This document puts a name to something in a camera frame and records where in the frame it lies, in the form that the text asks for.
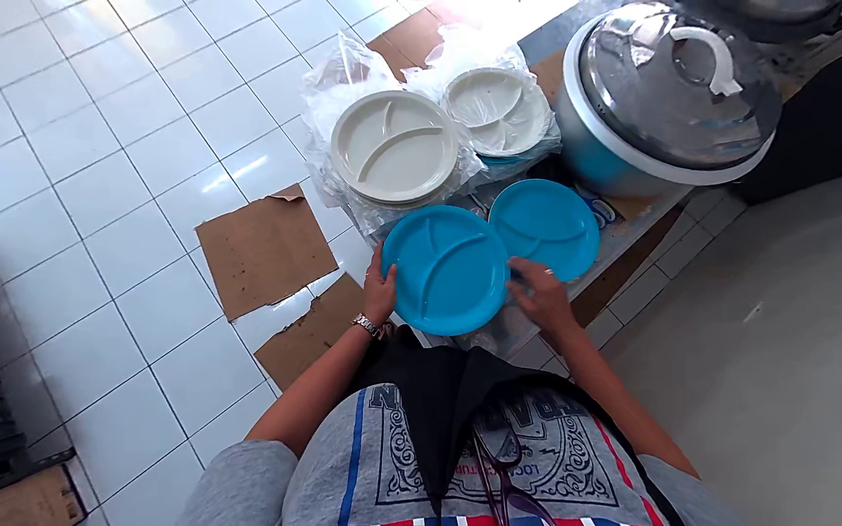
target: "metal watch strap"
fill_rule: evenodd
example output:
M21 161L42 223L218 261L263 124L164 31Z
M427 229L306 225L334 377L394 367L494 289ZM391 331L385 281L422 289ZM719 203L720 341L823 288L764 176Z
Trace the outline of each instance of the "metal watch strap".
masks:
M353 318L352 321L353 325L361 326L363 329L368 330L369 336L372 338L378 338L381 331L378 327L375 326L372 322L368 321L368 317L359 313L357 317Z

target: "graphic print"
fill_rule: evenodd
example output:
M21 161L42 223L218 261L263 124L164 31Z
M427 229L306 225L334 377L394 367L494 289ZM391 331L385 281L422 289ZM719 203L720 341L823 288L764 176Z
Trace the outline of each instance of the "graphic print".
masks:
M426 501L398 388L371 388L368 411L381 412L383 423L376 504ZM543 502L618 506L609 474L584 426L584 420L593 425L586 410L551 389L539 389L507 400L503 412L522 445L522 461L510 472L513 484ZM486 469L495 474L491 467ZM469 446L460 456L446 498L486 502L479 468Z

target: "eyeglasses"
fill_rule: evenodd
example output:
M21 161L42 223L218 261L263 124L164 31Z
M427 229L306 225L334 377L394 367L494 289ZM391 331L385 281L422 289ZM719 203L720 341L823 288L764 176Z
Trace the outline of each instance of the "eyeglasses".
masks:
M483 480L486 499L489 501L489 511L498 526L509 526L509 505L525 513L540 517L549 526L555 526L554 519L541 504L531 495L512 484L509 471L522 461L522 445L518 441L515 430L505 417L501 409L494 409L491 413L499 418L488 418L490 413L481 413L474 418L474 449L476 462L479 465L480 478ZM485 471L485 461L498 474L499 496L497 502L489 475Z

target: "rice cooker lid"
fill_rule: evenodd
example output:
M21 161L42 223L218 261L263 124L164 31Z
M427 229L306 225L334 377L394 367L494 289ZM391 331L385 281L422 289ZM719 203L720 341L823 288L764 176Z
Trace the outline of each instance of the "rice cooker lid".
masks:
M661 3L604 15L577 55L603 122L634 148L688 169L724 169L775 131L781 95L742 34Z

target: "plastic wrap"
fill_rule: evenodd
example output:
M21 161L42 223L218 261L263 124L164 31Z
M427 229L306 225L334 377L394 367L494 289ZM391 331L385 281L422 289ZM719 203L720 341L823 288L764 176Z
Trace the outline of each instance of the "plastic wrap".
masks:
M411 212L412 209L403 206L388 206L360 196L334 170L330 160L333 128L350 105L368 94L403 89L382 56L338 33L337 45L332 47L325 61L304 75L302 84L301 94L307 105L302 118L310 128L305 157L324 205L348 208L365 235ZM453 172L437 192L424 198L424 204L442 204L484 168L470 138L460 133L460 149Z
M560 129L518 44L464 24L438 29L427 68L404 69L406 88L436 100L471 136L486 169L462 190L519 174L560 152Z

